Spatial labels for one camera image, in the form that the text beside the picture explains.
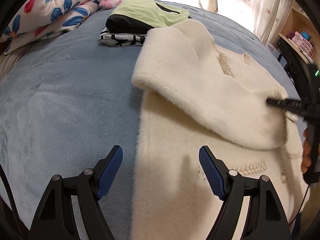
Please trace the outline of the person's right hand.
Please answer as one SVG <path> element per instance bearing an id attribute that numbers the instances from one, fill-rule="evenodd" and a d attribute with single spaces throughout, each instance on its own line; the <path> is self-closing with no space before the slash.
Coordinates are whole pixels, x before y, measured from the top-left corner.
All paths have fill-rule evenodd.
<path id="1" fill-rule="evenodd" d="M 308 168 L 311 166 L 311 146 L 308 141 L 308 129 L 306 128 L 303 132 L 305 140 L 303 142 L 303 155 L 302 155 L 302 163 L 301 163 L 301 171 L 302 173 L 306 173 Z"/>

